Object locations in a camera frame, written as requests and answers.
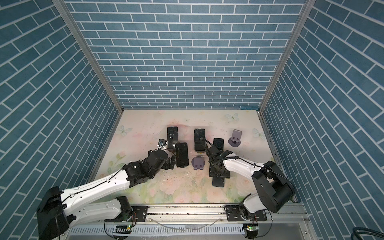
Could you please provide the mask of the teal phone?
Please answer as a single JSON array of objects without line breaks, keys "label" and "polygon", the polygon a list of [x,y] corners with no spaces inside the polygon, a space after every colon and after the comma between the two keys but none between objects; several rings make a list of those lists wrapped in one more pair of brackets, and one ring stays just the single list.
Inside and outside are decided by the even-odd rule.
[{"label": "teal phone", "polygon": [[212,177],[213,187],[223,188],[225,186],[225,178]]}]

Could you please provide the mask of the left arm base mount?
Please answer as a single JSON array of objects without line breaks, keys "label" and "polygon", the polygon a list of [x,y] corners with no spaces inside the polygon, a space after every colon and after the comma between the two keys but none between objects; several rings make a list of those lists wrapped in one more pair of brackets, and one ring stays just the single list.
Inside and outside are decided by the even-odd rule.
[{"label": "left arm base mount", "polygon": [[147,218],[148,206],[133,206],[131,210],[121,211],[114,219],[105,219],[107,223],[143,223]]}]

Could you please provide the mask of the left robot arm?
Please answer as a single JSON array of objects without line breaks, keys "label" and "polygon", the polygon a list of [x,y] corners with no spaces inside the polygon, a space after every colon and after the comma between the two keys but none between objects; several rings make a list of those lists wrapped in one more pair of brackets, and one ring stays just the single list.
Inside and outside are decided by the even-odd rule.
[{"label": "left robot arm", "polygon": [[70,228],[85,223],[106,220],[107,222],[136,221],[127,197],[111,201],[97,200],[115,192],[143,184],[161,170],[173,169],[176,157],[164,150],[154,150],[142,161],[131,162],[109,176],[71,189],[53,187],[45,193],[37,208],[40,240],[59,238]]}]

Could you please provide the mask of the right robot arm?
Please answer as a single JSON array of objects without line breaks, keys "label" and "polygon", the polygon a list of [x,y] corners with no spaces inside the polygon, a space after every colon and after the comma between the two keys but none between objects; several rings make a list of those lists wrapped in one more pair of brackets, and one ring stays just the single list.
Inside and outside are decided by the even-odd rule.
[{"label": "right robot arm", "polygon": [[235,155],[231,151],[215,147],[206,151],[209,158],[209,176],[213,186],[223,188],[225,179],[237,173],[254,184],[256,193],[247,195],[239,203],[239,213],[243,219],[253,219],[257,212],[268,210],[277,213],[295,194],[296,188],[283,175],[275,162],[255,163]]}]

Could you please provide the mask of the black phone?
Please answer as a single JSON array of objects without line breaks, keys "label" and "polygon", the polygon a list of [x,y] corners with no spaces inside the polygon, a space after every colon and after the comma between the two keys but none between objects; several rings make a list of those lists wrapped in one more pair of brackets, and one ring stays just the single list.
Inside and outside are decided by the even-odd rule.
[{"label": "black phone", "polygon": [[177,160],[179,163],[189,163],[189,152],[188,152],[188,144],[187,143],[177,143]]},{"label": "black phone", "polygon": [[213,145],[219,150],[224,150],[224,139],[221,138],[214,138]]}]

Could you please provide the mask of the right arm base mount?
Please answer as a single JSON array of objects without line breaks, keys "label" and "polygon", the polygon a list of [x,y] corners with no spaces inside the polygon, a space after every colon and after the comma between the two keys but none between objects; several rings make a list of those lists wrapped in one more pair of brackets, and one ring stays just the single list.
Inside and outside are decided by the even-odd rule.
[{"label": "right arm base mount", "polygon": [[242,205],[225,205],[224,211],[229,222],[240,222],[240,221],[266,221],[267,216],[264,210],[257,211],[255,213],[249,212]]}]

